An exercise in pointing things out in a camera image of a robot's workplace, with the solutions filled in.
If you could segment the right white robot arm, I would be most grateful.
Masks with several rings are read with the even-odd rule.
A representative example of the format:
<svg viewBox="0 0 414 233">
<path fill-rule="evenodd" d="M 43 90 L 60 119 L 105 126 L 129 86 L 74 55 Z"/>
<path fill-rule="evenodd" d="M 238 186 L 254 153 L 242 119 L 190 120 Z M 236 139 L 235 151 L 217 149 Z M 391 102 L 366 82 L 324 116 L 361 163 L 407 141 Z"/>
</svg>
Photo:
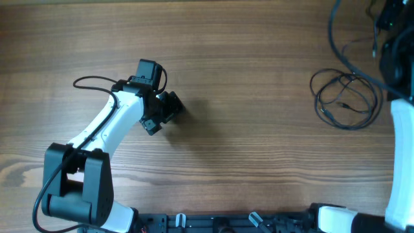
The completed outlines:
<svg viewBox="0 0 414 233">
<path fill-rule="evenodd" d="M 387 19 L 374 19 L 374 31 L 385 33 L 375 42 L 379 71 L 374 76 L 360 70 L 345 56 L 334 40 L 334 21 L 341 18 L 341 2 L 335 1 L 327 21 L 327 39 L 333 54 L 345 71 L 324 68 L 311 77 L 324 74 L 330 80 L 321 87 L 310 87 L 317 117 L 328 126 L 358 136 L 370 137 L 374 149 L 386 160 L 385 190 L 389 199 L 382 216 L 364 214 L 340 207 L 319 207 L 317 228 L 322 232 L 412 232 L 413 231 L 413 2 L 388 1 L 382 11 Z M 341 123 L 323 100 L 328 88 L 339 85 L 361 98 L 363 117 L 356 123 Z"/>
</svg>

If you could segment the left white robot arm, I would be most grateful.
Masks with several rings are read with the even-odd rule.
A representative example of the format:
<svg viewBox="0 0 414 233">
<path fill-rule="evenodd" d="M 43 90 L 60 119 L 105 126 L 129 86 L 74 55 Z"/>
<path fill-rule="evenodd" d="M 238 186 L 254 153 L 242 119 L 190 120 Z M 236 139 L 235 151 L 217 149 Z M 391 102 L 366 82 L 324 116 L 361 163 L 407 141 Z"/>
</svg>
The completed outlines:
<svg viewBox="0 0 414 233">
<path fill-rule="evenodd" d="M 43 163 L 43 186 L 34 202 L 33 226 L 44 232 L 38 211 L 73 221 L 84 232 L 147 232 L 138 210 L 114 200 L 111 157 L 129 130 L 140 123 L 149 135 L 184 111 L 174 92 L 166 92 L 160 64 L 141 59 L 136 74 L 113 82 L 109 99 L 94 120 L 66 144 L 51 144 Z"/>
</svg>

